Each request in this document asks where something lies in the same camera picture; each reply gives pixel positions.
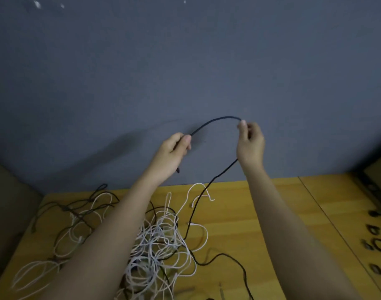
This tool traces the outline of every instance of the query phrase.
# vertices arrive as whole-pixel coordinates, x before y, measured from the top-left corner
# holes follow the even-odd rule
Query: person
[[[361,299],[342,269],[286,205],[265,172],[265,140],[259,126],[242,120],[238,129],[238,160],[286,298]],[[57,275],[42,300],[113,299],[150,198],[178,168],[191,149],[190,142],[191,136],[182,133],[163,142],[148,168]]]

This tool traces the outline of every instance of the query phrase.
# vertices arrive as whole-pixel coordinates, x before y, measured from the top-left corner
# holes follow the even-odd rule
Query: finger
[[[260,126],[256,122],[248,123],[248,129],[250,131],[251,140],[257,139],[259,136],[263,135],[263,133],[261,132]]]
[[[165,146],[170,150],[173,151],[175,145],[181,138],[183,137],[183,133],[176,133],[173,134],[171,137],[169,137],[167,140],[164,141]]]
[[[239,129],[239,140],[246,141],[247,140],[247,123],[245,120],[242,120],[238,124]]]
[[[182,139],[179,141],[177,147],[174,149],[173,153],[178,154],[180,156],[184,156],[191,139],[192,137],[190,135],[183,136]]]

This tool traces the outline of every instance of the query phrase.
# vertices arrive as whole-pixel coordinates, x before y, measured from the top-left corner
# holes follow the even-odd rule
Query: person's right arm
[[[342,269],[281,198],[263,168],[264,136],[238,125],[237,156],[247,178],[264,241],[288,300],[361,299]]]

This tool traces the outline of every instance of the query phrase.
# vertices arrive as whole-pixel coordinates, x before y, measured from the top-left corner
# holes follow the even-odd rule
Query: forearm
[[[348,278],[279,195],[262,168],[245,171],[274,270],[287,299],[359,299]]]
[[[63,268],[42,300],[111,300],[157,185],[143,175]]]

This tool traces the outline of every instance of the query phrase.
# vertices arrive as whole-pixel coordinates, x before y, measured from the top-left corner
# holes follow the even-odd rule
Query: wooden desk
[[[362,264],[358,259],[381,260],[376,252],[358,246],[360,234],[366,233],[366,219],[355,216],[356,210],[363,215],[372,208],[371,202],[363,192],[351,186],[354,184],[347,175],[305,177],[301,180],[297,177],[274,179],[274,183],[289,206],[333,254],[363,298],[381,299],[379,289],[381,279],[376,280],[369,273],[370,270],[365,268],[365,262]],[[337,190],[339,183],[343,183],[341,186],[343,192]],[[154,193],[152,201],[155,204],[164,205],[166,194],[171,191],[173,197],[171,207],[178,210],[186,198],[189,187],[160,187]],[[197,197],[202,189],[202,186],[194,187],[189,198]],[[318,198],[316,199],[323,205],[322,207],[309,191]],[[125,192],[125,190],[114,191],[119,198]],[[244,181],[215,183],[209,187],[209,192],[215,201],[210,202],[207,197],[203,197],[193,217],[194,223],[203,224],[207,228],[209,236],[206,246],[196,252],[196,258],[204,261],[211,259],[219,252],[228,253],[246,268],[248,284],[256,300],[285,299],[268,256],[247,183]],[[50,194],[44,198],[43,203],[55,200],[67,204],[73,200],[88,198],[89,195],[88,192]],[[351,195],[358,196],[358,200],[348,200]],[[191,212],[192,209],[187,206],[179,214],[179,226],[183,234]],[[36,233],[27,230],[0,280],[0,300],[18,299],[28,294],[28,291],[12,292],[10,290],[12,278],[28,262],[51,257],[56,233],[69,222],[67,213],[55,209],[39,220]],[[187,239],[189,248],[197,247],[202,239],[203,229],[197,226],[191,227]],[[52,277],[46,277],[43,282],[38,282],[39,284],[33,286],[33,290],[42,287],[45,280],[50,281]],[[227,257],[219,257],[208,266],[198,267],[193,277],[179,278],[175,288],[176,299],[205,300],[210,297],[220,300],[222,299],[220,285],[226,300],[248,299],[242,270]],[[28,299],[36,298],[37,295],[34,295]]]

